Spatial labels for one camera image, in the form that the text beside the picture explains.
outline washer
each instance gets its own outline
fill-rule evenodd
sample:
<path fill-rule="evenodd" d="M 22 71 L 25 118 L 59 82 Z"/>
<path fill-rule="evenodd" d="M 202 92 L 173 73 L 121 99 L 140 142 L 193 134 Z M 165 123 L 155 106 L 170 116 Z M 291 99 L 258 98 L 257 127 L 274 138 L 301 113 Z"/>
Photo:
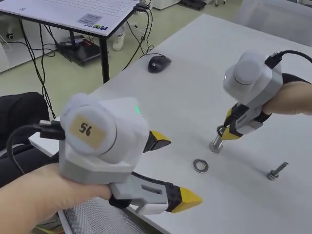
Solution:
<path fill-rule="evenodd" d="M 198 167 L 197 167 L 197 164 L 198 163 L 201 163 L 201 164 L 203 164 L 205 167 L 204 167 L 204 169 L 199 169 Z M 193 162 L 193 167 L 194 167 L 194 170 L 195 171 L 197 171 L 198 173 L 205 173 L 205 172 L 207 172 L 208 171 L 208 168 L 209 168 L 209 165 L 208 165 L 208 163 L 205 161 L 205 160 L 203 160 L 203 159 L 195 159 L 194 160 L 194 162 Z"/>

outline black mouse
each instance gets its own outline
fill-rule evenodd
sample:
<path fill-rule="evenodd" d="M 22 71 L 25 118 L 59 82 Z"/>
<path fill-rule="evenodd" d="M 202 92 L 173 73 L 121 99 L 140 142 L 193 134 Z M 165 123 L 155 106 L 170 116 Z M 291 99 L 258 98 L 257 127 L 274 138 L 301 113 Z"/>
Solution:
<path fill-rule="evenodd" d="M 148 71 L 150 73 L 159 73 L 165 70 L 171 63 L 171 59 L 166 56 L 154 56 L 148 63 Z"/>

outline screw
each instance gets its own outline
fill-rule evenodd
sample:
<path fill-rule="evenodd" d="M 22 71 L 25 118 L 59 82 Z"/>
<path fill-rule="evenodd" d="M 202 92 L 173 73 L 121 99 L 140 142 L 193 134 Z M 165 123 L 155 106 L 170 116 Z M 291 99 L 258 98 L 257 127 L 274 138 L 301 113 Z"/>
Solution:
<path fill-rule="evenodd" d="M 275 171 L 270 171 L 270 173 L 268 173 L 268 179 L 276 180 L 278 178 L 278 173 L 280 173 L 280 171 L 282 171 L 287 165 L 288 162 L 283 162 Z"/>
<path fill-rule="evenodd" d="M 223 142 L 224 140 L 222 140 L 222 135 L 225 131 L 226 127 L 225 126 L 218 126 L 217 129 L 216 129 L 216 132 L 217 132 L 217 136 L 216 138 L 209 144 L 209 148 L 211 150 L 211 152 L 214 152 L 214 153 L 219 153 L 220 150 L 222 149 L 223 147 Z"/>

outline number 56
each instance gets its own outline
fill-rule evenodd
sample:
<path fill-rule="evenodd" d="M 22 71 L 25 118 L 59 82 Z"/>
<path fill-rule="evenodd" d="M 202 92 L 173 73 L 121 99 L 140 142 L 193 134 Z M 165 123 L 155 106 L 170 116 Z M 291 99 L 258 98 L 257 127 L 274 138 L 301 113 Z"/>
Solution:
<path fill-rule="evenodd" d="M 85 133 L 87 136 L 89 136 L 91 134 L 91 129 L 92 129 L 92 126 L 88 126 L 87 123 L 82 123 L 79 131 L 81 133 Z"/>

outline white laptop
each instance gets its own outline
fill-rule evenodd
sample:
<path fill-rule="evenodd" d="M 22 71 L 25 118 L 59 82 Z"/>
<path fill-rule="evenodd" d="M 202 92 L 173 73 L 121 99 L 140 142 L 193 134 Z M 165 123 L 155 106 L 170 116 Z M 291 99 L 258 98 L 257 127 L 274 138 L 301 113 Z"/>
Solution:
<path fill-rule="evenodd" d="M 137 3 L 137 0 L 3 0 L 0 12 L 107 36 Z"/>

